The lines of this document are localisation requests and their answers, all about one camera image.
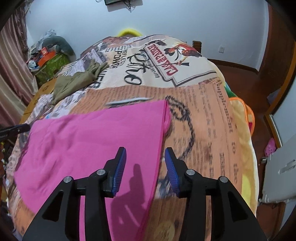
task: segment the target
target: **pile of clutter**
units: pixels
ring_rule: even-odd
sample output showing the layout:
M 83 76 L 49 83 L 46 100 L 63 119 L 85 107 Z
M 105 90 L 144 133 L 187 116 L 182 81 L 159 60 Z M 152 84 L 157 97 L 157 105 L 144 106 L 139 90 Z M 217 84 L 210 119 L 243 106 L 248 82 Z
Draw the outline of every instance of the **pile of clutter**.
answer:
M 50 29 L 33 44 L 28 51 L 27 65 L 31 72 L 38 71 L 48 60 L 57 53 L 67 56 L 74 55 L 74 51 L 68 42 L 61 36 L 57 36 L 55 30 Z

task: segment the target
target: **olive green garment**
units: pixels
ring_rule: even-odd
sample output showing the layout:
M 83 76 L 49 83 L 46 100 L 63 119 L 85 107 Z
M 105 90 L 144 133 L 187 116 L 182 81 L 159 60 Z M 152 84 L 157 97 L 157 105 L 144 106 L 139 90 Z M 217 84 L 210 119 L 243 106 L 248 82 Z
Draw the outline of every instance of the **olive green garment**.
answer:
M 98 78 L 99 73 L 108 67 L 107 63 L 100 65 L 92 60 L 85 72 L 77 72 L 73 76 L 59 76 L 54 86 L 52 103 L 56 105 L 65 97 L 90 85 Z

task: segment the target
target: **yellow curved object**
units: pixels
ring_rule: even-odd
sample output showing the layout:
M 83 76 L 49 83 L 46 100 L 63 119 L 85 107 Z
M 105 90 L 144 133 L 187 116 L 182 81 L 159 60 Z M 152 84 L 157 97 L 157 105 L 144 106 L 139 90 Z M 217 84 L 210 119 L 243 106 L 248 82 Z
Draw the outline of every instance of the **yellow curved object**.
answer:
M 127 29 L 122 30 L 122 31 L 118 34 L 117 37 L 123 37 L 123 36 L 125 36 L 125 35 L 127 35 L 127 34 L 131 34 L 131 35 L 133 35 L 133 36 L 135 36 L 135 37 L 143 36 L 140 32 L 138 32 L 138 31 L 136 31 L 136 30 L 134 30 L 134 29 L 131 29 L 131 28 L 127 28 Z

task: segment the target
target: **pink shoe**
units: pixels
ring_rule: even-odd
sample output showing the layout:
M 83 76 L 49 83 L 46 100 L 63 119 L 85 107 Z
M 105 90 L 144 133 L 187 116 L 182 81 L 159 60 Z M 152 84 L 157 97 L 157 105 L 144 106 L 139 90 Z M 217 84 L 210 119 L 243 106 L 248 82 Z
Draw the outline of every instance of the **pink shoe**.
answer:
M 268 157 L 269 155 L 271 155 L 275 151 L 276 151 L 276 142 L 273 138 L 271 138 L 269 140 L 267 146 L 265 147 L 264 154 L 266 157 Z

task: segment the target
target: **pink fabric edge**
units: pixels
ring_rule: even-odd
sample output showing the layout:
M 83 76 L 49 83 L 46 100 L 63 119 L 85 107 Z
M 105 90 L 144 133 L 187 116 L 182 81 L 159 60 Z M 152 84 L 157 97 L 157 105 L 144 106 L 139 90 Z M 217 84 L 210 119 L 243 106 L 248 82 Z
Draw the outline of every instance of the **pink fabric edge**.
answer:
M 161 149 L 162 149 L 162 144 L 163 144 L 163 137 L 167 133 L 167 131 L 169 130 L 170 123 L 171 123 L 170 108 L 168 106 L 168 102 L 165 101 L 164 111 L 163 111 L 163 128 L 160 133 L 162 135 L 161 136 L 162 138 L 160 138 L 161 141 L 159 143 L 158 157 L 157 157 L 157 164 L 158 164 L 157 167 L 158 168 L 155 169 L 154 182 L 153 182 L 154 188 L 151 191 L 151 195 L 150 195 L 150 198 L 148 201 L 147 209 L 145 211 L 144 218 L 140 224 L 141 228 L 138 230 L 138 232 L 136 234 L 135 241 L 141 241 L 143 239 L 144 234 L 145 234 L 146 226 L 147 226 L 148 219 L 149 219 L 150 207 L 151 207 L 152 201 L 154 199 L 156 184 L 158 181 L 158 173 L 160 170 L 160 156 L 161 156 Z

